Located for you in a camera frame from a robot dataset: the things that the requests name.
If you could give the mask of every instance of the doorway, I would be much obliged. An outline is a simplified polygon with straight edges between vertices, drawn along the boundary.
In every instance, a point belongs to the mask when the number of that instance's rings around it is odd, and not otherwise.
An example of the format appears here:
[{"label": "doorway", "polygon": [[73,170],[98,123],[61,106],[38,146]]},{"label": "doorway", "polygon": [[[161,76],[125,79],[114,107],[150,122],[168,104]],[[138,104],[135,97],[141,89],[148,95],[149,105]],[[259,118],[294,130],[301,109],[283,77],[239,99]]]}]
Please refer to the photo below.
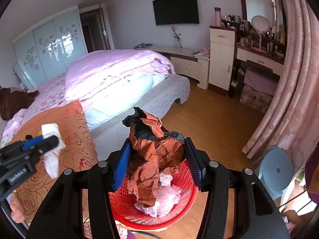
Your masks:
[{"label": "doorway", "polygon": [[81,13],[80,20],[87,51],[109,50],[102,8]]}]

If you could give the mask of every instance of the round makeup mirror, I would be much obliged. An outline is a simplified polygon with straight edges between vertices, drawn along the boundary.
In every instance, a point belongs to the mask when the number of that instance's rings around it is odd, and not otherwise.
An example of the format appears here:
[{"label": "round makeup mirror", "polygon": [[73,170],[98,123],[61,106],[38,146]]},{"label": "round makeup mirror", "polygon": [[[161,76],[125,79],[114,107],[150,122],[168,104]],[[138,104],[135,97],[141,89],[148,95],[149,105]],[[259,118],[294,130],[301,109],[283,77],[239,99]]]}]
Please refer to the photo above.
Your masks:
[{"label": "round makeup mirror", "polygon": [[254,49],[257,49],[261,52],[266,52],[265,50],[261,49],[261,41],[262,41],[261,34],[266,33],[270,30],[269,21],[264,16],[257,15],[251,19],[251,25],[259,34],[259,48],[254,48]]}]

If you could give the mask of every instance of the stuffed toy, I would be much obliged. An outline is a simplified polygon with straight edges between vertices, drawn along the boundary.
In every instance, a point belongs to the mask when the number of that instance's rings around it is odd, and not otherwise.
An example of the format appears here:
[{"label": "stuffed toy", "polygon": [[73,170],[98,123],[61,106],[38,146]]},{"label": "stuffed toy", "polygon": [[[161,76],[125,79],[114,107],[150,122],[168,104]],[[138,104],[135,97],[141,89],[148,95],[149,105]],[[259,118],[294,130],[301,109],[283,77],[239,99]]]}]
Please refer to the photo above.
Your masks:
[{"label": "stuffed toy", "polygon": [[0,117],[3,120],[10,120],[20,109],[27,109],[34,102],[39,91],[23,92],[14,91],[10,93],[10,88],[0,86]]}]

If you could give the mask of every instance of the silver bolt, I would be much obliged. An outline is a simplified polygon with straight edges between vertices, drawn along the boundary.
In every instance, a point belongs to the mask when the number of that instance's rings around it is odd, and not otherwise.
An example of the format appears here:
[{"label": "silver bolt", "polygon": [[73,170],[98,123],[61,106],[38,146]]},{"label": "silver bolt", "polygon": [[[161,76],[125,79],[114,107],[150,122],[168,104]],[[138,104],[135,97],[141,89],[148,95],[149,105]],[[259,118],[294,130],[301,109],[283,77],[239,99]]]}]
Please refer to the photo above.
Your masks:
[{"label": "silver bolt", "polygon": [[247,175],[252,175],[253,174],[253,170],[252,169],[249,169],[249,168],[245,168],[245,173]]},{"label": "silver bolt", "polygon": [[107,166],[107,161],[100,161],[100,162],[98,163],[98,167],[103,168],[103,167],[105,167],[105,166]]},{"label": "silver bolt", "polygon": [[209,165],[210,165],[211,167],[213,167],[213,168],[216,168],[216,167],[218,167],[218,162],[216,162],[216,161],[210,161],[210,162],[209,162]]},{"label": "silver bolt", "polygon": [[68,168],[68,169],[65,169],[64,172],[63,172],[65,175],[70,175],[72,173],[72,169]]}]

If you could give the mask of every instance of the flat screen television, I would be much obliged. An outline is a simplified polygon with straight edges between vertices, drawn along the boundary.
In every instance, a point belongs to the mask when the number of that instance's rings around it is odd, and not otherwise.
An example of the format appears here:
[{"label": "flat screen television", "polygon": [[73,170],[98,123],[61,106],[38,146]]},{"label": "flat screen television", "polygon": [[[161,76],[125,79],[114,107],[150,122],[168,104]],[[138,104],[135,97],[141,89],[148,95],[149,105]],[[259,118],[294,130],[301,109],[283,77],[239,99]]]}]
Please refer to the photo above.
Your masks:
[{"label": "flat screen television", "polygon": [[197,0],[153,1],[156,25],[198,24]]}]

